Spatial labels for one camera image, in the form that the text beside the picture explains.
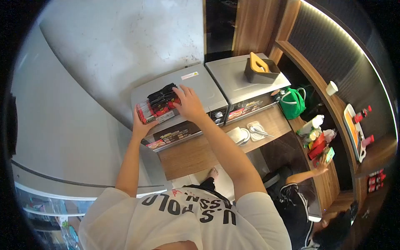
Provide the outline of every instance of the red bottle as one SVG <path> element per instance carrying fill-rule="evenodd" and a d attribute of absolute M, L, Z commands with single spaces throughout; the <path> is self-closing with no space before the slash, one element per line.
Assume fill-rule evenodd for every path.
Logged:
<path fill-rule="evenodd" d="M 361 141 L 361 146 L 365 148 L 366 146 L 368 146 L 370 143 L 372 143 L 374 141 L 375 141 L 374 135 L 371 135 Z"/>
<path fill-rule="evenodd" d="M 372 111 L 371 106 L 368 106 L 367 108 L 368 108 L 368 110 L 365 108 L 353 117 L 354 123 L 360 122 L 364 117 L 366 117 L 368 115 L 368 112 Z"/>

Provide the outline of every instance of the white cup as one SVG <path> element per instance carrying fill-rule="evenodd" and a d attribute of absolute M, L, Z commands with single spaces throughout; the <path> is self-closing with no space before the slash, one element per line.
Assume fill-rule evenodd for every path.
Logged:
<path fill-rule="evenodd" d="M 328 86 L 326 87 L 326 93 L 331 96 L 338 91 L 338 87 L 333 81 L 330 81 Z"/>

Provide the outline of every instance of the concrete wall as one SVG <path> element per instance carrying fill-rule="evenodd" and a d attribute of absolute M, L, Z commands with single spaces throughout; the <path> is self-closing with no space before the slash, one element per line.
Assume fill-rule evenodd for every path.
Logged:
<path fill-rule="evenodd" d="M 133 88 L 204 61 L 202 0 L 53 0 L 40 28 L 74 79 L 127 128 Z"/>
<path fill-rule="evenodd" d="M 115 184 L 131 131 L 70 76 L 38 26 L 33 28 L 18 57 L 12 93 L 18 112 L 15 162 L 68 182 Z M 162 172 L 161 166 L 153 166 L 152 171 Z M 151 179 L 140 159 L 139 186 L 162 185 L 163 181 Z M 49 186 L 41 191 L 55 190 L 58 189 Z"/>

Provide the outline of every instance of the silver microwave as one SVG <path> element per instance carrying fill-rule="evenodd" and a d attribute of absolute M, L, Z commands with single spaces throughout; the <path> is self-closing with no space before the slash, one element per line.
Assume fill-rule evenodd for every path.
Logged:
<path fill-rule="evenodd" d="M 210 118 L 219 126 L 225 123 L 228 103 L 203 64 L 178 70 L 134 88 L 131 93 L 132 111 L 136 112 L 137 103 L 171 83 L 193 88 Z M 202 134 L 194 123 L 187 121 L 176 109 L 173 109 L 173 113 L 172 118 L 149 131 L 142 140 L 143 145 L 159 152 Z"/>
<path fill-rule="evenodd" d="M 267 58 L 263 53 L 258 53 L 257 56 Z M 249 83 L 244 75 L 249 57 L 250 55 L 235 56 L 206 63 L 206 68 L 229 104 L 225 124 L 272 107 L 277 102 L 271 97 L 271 92 L 290 85 L 282 73 L 273 83 Z"/>

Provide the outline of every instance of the white floor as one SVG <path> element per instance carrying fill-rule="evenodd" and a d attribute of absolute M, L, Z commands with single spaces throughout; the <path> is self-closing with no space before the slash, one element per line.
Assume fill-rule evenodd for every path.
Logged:
<path fill-rule="evenodd" d="M 260 174 L 265 175 L 269 172 L 265 160 L 262 157 L 262 154 L 259 149 L 248 152 L 246 155 Z M 221 195 L 228 198 L 228 200 L 230 200 L 231 202 L 234 201 L 235 193 L 231 178 L 228 176 L 228 174 L 225 172 L 225 170 L 222 168 L 220 164 L 216 165 L 215 168 L 218 170 L 218 178 L 215 181 L 215 190 L 219 192 Z M 194 174 L 183 176 L 178 179 L 171 180 L 171 182 L 174 188 L 181 188 L 182 186 L 191 184 L 199 185 L 206 179 L 206 176 L 209 171 L 210 168 Z"/>

